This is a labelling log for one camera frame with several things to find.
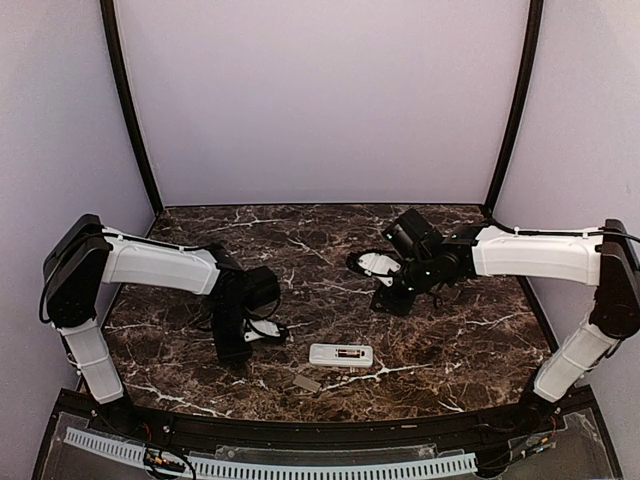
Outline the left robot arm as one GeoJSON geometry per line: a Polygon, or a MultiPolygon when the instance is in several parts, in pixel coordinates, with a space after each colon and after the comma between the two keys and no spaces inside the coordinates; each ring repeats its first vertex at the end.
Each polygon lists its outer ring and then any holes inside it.
{"type": "Polygon", "coordinates": [[[101,417],[120,436],[141,427],[140,412],[130,406],[122,376],[109,350],[106,324],[98,319],[97,300],[105,285],[122,296],[132,288],[181,291],[200,298],[218,359],[241,365],[252,344],[283,344],[286,326],[274,320],[282,301],[276,273],[267,266],[243,268],[218,243],[184,246],[127,234],[84,214],[44,260],[38,315],[61,336],[71,363],[101,417]]]}

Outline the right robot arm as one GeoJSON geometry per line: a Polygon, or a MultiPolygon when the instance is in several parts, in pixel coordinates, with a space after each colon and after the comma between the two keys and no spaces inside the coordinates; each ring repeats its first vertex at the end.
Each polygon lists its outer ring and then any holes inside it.
{"type": "Polygon", "coordinates": [[[538,370],[531,396],[510,413],[521,434],[534,432],[549,405],[618,344],[639,331],[639,261],[636,238],[623,224],[579,230],[526,230],[495,220],[461,224],[441,234],[416,210],[403,213],[383,232],[397,258],[371,251],[357,267],[382,285],[380,309],[405,315],[419,294],[460,280],[514,276],[566,281],[594,290],[592,309],[538,370]]]}

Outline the white remote control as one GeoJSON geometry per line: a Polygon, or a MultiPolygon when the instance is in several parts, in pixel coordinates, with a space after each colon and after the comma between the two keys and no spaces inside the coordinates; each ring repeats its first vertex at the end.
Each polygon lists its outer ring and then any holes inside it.
{"type": "Polygon", "coordinates": [[[316,366],[370,368],[373,360],[370,346],[314,343],[309,348],[309,362],[316,366]]]}

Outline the grey battery cover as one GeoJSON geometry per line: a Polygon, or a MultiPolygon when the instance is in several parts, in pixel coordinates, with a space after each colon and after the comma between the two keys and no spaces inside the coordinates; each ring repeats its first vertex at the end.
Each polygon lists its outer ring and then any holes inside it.
{"type": "Polygon", "coordinates": [[[295,376],[293,379],[293,385],[312,393],[317,393],[321,389],[321,384],[319,382],[302,375],[295,376]]]}

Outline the battery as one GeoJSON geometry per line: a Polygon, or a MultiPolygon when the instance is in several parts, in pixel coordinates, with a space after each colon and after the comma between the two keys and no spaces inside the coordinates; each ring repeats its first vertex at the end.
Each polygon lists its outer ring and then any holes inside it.
{"type": "Polygon", "coordinates": [[[336,356],[338,358],[359,359],[362,357],[362,351],[359,349],[337,349],[336,356]]]}

